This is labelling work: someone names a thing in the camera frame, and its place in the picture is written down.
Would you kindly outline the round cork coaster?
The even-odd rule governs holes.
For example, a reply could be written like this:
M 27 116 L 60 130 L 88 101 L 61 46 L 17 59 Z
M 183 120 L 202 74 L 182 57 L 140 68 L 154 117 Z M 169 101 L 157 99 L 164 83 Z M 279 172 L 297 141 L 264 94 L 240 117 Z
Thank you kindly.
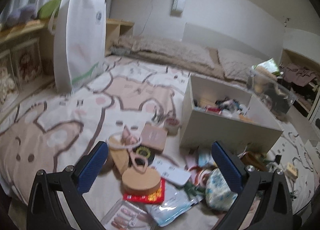
M 130 195 L 149 195 L 161 185 L 161 176 L 157 170 L 147 168 L 144 174 L 134 168 L 128 168 L 121 177 L 123 188 Z

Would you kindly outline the brown tape roll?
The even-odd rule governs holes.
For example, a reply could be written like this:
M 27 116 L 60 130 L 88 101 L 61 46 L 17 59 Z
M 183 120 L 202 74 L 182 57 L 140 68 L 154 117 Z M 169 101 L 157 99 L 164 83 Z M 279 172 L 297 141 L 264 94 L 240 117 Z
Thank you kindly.
M 105 162 L 108 168 L 116 167 L 120 175 L 123 174 L 123 161 L 121 157 L 121 152 L 119 150 L 111 150 L 108 153 L 107 161 Z

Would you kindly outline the white foil sachet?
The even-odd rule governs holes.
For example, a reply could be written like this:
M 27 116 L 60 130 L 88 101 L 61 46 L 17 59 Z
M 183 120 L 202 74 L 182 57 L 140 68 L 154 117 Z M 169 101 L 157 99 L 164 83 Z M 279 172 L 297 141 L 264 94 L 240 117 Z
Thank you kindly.
M 183 188 L 165 183 L 164 201 L 159 205 L 145 205 L 146 212 L 159 227 L 172 223 L 180 215 L 204 199 L 205 190 L 188 182 Z

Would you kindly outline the floral fabric pouch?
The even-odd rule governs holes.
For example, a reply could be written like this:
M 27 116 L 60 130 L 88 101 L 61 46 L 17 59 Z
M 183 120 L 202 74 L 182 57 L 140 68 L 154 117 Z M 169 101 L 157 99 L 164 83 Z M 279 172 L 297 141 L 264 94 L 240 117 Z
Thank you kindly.
M 238 194 L 232 192 L 217 168 L 212 171 L 206 183 L 205 198 L 210 209 L 227 212 L 233 205 Z

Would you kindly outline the press-on nails box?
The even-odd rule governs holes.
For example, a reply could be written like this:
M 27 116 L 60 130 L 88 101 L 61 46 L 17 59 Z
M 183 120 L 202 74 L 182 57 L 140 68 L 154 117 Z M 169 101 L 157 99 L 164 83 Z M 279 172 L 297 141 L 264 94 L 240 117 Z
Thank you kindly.
M 149 230 L 157 226 L 147 212 L 125 200 L 118 200 L 100 222 L 105 229 Z

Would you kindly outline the cartoon animal bed sheet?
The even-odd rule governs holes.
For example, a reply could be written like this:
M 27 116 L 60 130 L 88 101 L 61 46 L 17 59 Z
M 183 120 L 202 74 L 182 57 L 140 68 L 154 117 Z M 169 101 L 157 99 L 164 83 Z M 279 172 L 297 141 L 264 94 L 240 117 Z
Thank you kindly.
M 150 64 L 128 57 L 109 56 L 106 72 L 72 95 L 58 95 L 50 85 L 25 99 L 1 123 L 1 186 L 20 209 L 26 209 L 36 172 L 63 170 L 75 164 L 99 140 L 121 132 L 124 125 L 141 132 L 155 110 L 182 117 L 183 98 L 191 75 L 227 84 L 223 80 L 193 74 L 170 66 Z M 310 151 L 296 128 L 278 121 L 283 134 L 269 151 L 281 155 L 280 168 L 290 162 L 298 169 L 292 209 L 301 212 L 319 185 Z M 122 194 L 116 168 L 107 165 L 84 198 L 100 220 Z M 213 229 L 217 214 L 198 204 L 172 223 L 158 229 Z

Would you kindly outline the red packet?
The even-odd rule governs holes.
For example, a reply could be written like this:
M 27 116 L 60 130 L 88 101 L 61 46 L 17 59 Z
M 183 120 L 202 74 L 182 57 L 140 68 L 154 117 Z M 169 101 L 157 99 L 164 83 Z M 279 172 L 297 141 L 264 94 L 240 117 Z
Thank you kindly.
M 161 179 L 160 187 L 157 191 L 149 195 L 129 195 L 124 194 L 123 200 L 129 202 L 143 203 L 147 205 L 156 205 L 164 201 L 165 198 L 165 179 Z

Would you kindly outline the white card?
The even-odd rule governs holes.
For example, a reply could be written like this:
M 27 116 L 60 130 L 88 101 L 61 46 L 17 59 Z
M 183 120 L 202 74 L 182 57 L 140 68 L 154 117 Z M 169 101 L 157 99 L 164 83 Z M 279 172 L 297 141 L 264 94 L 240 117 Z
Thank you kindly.
M 177 187 L 183 187 L 191 177 L 190 172 L 158 156 L 154 158 L 151 166 L 159 172 L 162 178 Z

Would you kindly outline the white cardboard box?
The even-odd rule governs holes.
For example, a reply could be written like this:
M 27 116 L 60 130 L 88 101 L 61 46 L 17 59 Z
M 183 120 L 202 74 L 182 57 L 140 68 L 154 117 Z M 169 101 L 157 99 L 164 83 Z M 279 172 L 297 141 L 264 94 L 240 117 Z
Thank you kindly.
M 267 153 L 283 133 L 271 111 L 251 92 L 225 82 L 189 78 L 181 117 L 180 146 Z

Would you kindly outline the clear plastic storage bin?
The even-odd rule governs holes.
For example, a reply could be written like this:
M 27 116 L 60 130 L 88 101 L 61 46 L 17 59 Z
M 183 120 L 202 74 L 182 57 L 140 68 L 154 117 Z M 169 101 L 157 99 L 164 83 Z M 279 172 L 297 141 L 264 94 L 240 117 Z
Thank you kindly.
M 251 67 L 247 88 L 252 91 L 275 116 L 284 116 L 297 100 L 297 96 L 279 84 L 277 77 L 264 67 Z

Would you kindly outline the red lidded small cup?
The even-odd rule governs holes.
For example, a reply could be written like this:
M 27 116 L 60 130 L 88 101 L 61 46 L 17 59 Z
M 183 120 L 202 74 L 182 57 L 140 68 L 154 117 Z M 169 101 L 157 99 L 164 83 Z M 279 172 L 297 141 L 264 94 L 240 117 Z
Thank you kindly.
M 176 135 L 180 128 L 180 121 L 174 117 L 168 117 L 164 121 L 163 127 L 167 130 L 169 135 Z

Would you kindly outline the pile of clothes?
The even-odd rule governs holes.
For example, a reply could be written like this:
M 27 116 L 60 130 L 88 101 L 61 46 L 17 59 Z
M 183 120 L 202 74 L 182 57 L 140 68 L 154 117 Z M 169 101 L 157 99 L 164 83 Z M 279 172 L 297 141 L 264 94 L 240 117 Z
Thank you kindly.
M 319 79 L 319 75 L 316 72 L 296 64 L 288 64 L 282 68 L 282 71 L 284 73 L 284 80 L 297 86 L 304 87 L 312 82 L 312 80 Z

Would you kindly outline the right beige pillow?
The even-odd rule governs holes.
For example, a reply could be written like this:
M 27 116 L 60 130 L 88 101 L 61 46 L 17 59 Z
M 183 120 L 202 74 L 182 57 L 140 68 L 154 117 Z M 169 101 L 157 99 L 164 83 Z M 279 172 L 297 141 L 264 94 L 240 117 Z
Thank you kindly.
M 249 69 L 264 61 L 256 56 L 230 49 L 219 49 L 217 56 L 224 72 L 224 77 L 227 80 L 243 83 L 247 82 Z

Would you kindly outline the beige pillow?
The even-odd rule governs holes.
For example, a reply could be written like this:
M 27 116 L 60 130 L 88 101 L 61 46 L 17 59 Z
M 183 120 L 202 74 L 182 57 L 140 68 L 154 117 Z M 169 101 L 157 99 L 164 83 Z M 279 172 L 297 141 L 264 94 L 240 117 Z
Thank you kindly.
M 224 72 L 224 77 L 227 80 L 243 83 L 247 82 L 249 69 L 264 61 L 256 56 L 230 49 L 219 49 L 217 56 Z
M 215 64 L 208 49 L 195 44 L 154 36 L 121 36 L 113 40 L 110 47 L 113 53 L 139 54 L 142 52 L 162 55 L 169 60 L 214 69 Z

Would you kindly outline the left beige pillow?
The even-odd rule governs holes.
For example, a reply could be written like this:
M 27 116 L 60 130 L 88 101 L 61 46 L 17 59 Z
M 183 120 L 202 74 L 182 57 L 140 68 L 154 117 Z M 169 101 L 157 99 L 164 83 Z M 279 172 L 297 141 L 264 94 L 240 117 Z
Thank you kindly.
M 142 52 L 162 55 L 169 60 L 214 69 L 215 64 L 208 49 L 195 44 L 154 36 L 121 36 L 113 40 L 110 47 L 113 53 L 139 54 Z

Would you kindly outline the white tote bag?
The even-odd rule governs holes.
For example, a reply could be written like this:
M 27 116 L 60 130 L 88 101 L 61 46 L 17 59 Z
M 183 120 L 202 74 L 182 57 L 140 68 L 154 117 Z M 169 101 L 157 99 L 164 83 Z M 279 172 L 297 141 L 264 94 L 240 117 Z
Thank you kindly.
M 53 68 L 59 93 L 72 94 L 103 73 L 105 0 L 61 0 L 48 31 L 54 36 Z

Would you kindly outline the green plush cushion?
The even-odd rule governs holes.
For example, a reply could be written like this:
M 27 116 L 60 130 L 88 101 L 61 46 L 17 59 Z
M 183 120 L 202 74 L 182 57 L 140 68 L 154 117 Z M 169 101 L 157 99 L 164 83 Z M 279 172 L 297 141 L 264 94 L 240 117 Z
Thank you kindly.
M 61 0 L 50 0 L 46 4 L 40 7 L 37 12 L 38 19 L 48 19 L 53 13 L 57 15 L 60 8 Z

